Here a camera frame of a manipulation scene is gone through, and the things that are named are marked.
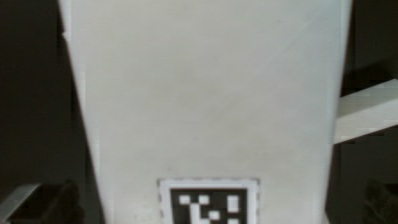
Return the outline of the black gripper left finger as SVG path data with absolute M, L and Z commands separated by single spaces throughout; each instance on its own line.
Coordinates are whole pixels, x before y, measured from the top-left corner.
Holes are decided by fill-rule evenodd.
M 0 224 L 84 224 L 79 186 L 26 184 L 0 202 Z

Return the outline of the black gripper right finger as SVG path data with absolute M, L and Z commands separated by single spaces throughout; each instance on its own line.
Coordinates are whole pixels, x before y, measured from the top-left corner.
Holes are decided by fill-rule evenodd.
M 398 183 L 369 182 L 363 224 L 398 224 Z

